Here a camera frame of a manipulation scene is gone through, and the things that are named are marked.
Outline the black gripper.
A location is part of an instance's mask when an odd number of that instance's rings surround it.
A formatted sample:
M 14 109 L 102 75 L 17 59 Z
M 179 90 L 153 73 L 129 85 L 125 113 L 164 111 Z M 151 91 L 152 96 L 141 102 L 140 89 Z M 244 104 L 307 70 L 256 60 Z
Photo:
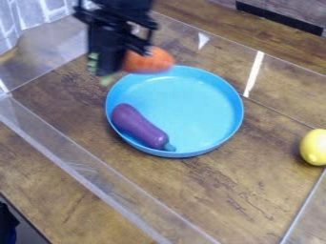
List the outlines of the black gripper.
M 72 15 L 88 26 L 88 66 L 93 74 L 106 76 L 121 69 L 125 50 L 151 54 L 157 30 L 149 17 L 153 0 L 90 0 L 90 10 L 84 1 L 77 1 Z

